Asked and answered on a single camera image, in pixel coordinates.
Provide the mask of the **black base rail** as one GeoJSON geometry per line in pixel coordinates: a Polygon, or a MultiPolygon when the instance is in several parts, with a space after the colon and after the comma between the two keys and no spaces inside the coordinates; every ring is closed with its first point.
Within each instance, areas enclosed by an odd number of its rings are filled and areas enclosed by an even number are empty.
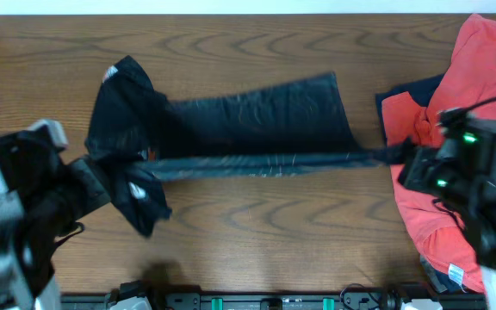
{"type": "Polygon", "coordinates": [[[107,294],[66,294],[65,310],[487,310],[483,294],[439,294],[417,282],[389,288],[350,284],[328,293],[223,293],[158,291],[141,282],[122,284],[107,294]]]}

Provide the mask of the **black orange-patterned jersey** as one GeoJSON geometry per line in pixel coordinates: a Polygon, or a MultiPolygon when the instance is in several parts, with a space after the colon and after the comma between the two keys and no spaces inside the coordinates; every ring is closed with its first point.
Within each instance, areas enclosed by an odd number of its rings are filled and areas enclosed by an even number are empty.
{"type": "Polygon", "coordinates": [[[399,164],[412,150],[407,139],[382,149],[361,147],[331,72],[172,102],[131,57],[107,69],[85,145],[108,175],[112,204],[145,237],[171,216],[166,182],[399,164]]]}

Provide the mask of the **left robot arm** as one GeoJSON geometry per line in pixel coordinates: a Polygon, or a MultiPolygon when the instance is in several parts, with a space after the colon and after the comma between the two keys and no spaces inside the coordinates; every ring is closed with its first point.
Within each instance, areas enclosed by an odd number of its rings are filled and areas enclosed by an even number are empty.
{"type": "Polygon", "coordinates": [[[63,149],[48,127],[0,137],[0,309],[59,309],[53,254],[110,201],[94,161],[63,149]]]}

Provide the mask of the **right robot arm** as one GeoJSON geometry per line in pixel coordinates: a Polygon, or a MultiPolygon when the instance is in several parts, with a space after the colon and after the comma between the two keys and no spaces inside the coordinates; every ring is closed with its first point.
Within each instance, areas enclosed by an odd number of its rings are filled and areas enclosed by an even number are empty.
{"type": "Polygon", "coordinates": [[[468,109],[442,112],[439,147],[417,146],[400,173],[409,190],[436,197],[462,220],[462,234],[481,268],[487,305],[496,309],[496,121],[468,109]]]}

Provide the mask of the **red t-shirt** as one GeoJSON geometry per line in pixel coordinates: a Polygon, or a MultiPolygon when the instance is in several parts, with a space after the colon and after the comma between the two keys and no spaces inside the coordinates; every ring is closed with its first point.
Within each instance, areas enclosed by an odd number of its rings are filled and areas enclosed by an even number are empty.
{"type": "MultiPolygon", "coordinates": [[[[420,107],[408,92],[382,101],[386,143],[391,146],[411,138],[420,145],[440,146],[439,112],[495,96],[496,21],[473,14],[462,24],[450,66],[428,107],[420,107]]],[[[458,228],[460,221],[434,204],[431,195],[405,189],[398,182],[393,187],[400,215],[419,254],[452,282],[484,292],[481,269],[458,228]]]]}

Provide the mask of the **navy blue garment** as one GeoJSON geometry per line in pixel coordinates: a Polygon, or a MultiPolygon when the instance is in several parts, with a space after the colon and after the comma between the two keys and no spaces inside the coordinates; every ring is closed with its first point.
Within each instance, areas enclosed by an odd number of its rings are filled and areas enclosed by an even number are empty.
{"type": "Polygon", "coordinates": [[[384,142],[387,142],[388,139],[382,116],[382,101],[390,96],[396,96],[401,93],[408,92],[413,101],[415,101],[420,107],[426,108],[429,106],[430,100],[442,80],[443,74],[439,74],[406,84],[398,84],[389,91],[375,94],[375,106],[380,121],[382,139],[384,142]]]}

